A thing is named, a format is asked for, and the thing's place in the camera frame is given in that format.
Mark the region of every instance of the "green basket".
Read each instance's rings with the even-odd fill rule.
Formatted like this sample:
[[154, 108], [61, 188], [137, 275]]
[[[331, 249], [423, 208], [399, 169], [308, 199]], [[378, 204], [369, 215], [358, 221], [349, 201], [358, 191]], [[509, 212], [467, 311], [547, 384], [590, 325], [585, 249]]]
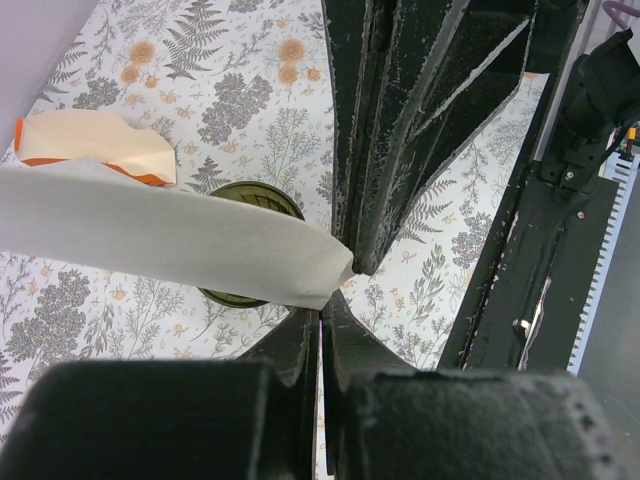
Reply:
[[[268, 208], [275, 212], [284, 213], [300, 220], [304, 220], [302, 212], [295, 202], [283, 191], [261, 182], [235, 182], [220, 187], [210, 194], [212, 197], [226, 198], [236, 202], [249, 203], [261, 208]], [[199, 288], [208, 299], [232, 308], [255, 308], [268, 302], [255, 298], [233, 295], [231, 293], [216, 292]]]

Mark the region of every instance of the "orange trim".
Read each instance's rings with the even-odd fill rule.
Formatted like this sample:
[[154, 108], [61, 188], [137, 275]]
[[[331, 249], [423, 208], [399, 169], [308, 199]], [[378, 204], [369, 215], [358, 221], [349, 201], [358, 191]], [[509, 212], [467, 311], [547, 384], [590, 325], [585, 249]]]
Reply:
[[22, 141], [22, 127], [24, 126], [24, 120], [21, 118], [16, 119], [16, 137], [13, 141], [13, 151], [20, 150], [20, 142]]
[[39, 167], [40, 165], [49, 165], [51, 163], [66, 162], [68, 158], [27, 158], [22, 163], [30, 167]]
[[105, 165], [109, 168], [114, 169], [116, 172], [122, 173], [127, 177], [131, 177], [134, 180], [138, 180], [139, 182], [145, 183], [147, 185], [153, 185], [155, 187], [163, 187], [165, 185], [169, 185], [168, 182], [156, 177], [152, 173], [147, 173], [146, 175], [132, 175], [127, 172], [124, 168], [119, 167], [118, 165], [112, 165], [111, 163], [105, 163]]

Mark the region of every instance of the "floral pattern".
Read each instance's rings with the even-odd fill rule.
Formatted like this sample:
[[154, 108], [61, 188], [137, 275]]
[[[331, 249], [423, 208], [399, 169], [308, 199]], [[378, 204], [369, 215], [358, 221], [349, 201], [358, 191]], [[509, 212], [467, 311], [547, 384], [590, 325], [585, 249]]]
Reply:
[[[261, 180], [330, 230], [328, 74], [317, 0], [101, 0], [31, 113], [116, 112], [174, 146], [173, 188], [208, 194]], [[343, 285], [355, 315], [418, 368], [437, 364], [545, 81], [525, 75], [420, 199], [378, 272]], [[0, 166], [17, 164], [9, 148]], [[23, 392], [55, 363], [232, 358], [286, 314], [272, 304], [230, 309], [194, 286], [0, 253], [0, 440]]]

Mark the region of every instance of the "gray floor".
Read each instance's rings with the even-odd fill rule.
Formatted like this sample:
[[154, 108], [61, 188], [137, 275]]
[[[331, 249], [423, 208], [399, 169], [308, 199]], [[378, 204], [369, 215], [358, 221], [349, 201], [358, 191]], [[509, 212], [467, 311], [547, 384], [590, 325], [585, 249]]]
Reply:
[[582, 361], [633, 472], [640, 472], [640, 175]]

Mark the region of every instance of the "cloth with orange trim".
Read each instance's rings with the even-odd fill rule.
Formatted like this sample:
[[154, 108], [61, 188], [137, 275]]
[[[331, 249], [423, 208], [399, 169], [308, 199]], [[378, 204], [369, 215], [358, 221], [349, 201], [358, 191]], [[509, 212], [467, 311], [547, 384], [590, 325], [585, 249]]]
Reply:
[[18, 119], [14, 148], [32, 167], [91, 157], [147, 185], [176, 183], [173, 147], [153, 130], [132, 128], [111, 112], [55, 110]]

